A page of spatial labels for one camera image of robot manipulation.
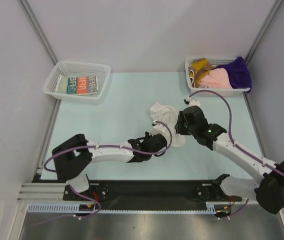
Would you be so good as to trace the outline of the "white towel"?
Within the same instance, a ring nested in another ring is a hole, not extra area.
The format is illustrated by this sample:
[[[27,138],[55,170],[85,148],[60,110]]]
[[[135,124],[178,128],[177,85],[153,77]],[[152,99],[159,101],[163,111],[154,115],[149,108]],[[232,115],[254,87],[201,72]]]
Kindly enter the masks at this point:
[[[150,108],[150,117],[154,121],[164,123],[170,129],[172,137],[170,137],[168,129],[161,124],[157,124],[152,127],[149,132],[151,135],[162,134],[168,143],[170,143],[170,139],[172,139],[171,146],[175,148],[180,148],[185,144],[185,136],[176,133],[175,130],[175,125],[178,119],[178,111],[175,107],[156,102]]]

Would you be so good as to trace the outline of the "colourful rabbit print towel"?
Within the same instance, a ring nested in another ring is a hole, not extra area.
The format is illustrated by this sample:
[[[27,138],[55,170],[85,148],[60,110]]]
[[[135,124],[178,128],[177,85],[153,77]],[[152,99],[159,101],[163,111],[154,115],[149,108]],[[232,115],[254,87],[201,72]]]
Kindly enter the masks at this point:
[[[60,75],[55,92],[65,95],[92,95],[98,92],[99,78],[96,75],[66,77]]]

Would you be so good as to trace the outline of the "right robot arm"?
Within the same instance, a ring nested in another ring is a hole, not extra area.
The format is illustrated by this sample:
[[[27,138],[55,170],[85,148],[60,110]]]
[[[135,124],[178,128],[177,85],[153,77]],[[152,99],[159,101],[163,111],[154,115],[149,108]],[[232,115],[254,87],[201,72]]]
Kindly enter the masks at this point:
[[[251,179],[220,176],[212,195],[218,201],[229,196],[255,199],[271,214],[284,208],[284,161],[275,163],[251,152],[236,143],[230,133],[216,123],[208,123],[198,106],[189,106],[178,114],[175,130],[178,134],[192,136],[200,144],[230,159]]]

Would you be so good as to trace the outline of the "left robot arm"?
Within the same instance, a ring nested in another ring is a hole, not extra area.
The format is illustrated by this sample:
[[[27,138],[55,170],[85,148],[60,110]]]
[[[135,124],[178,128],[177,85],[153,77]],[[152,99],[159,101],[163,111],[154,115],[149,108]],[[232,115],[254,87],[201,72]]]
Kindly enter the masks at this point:
[[[86,140],[84,134],[77,134],[52,150],[54,172],[59,181],[68,183],[74,194],[81,200],[87,200],[92,194],[89,178],[83,173],[92,163],[121,162],[141,163],[152,156],[159,157],[166,152],[171,138],[162,134],[151,135],[146,132],[144,137],[129,139],[114,145],[97,145]]]

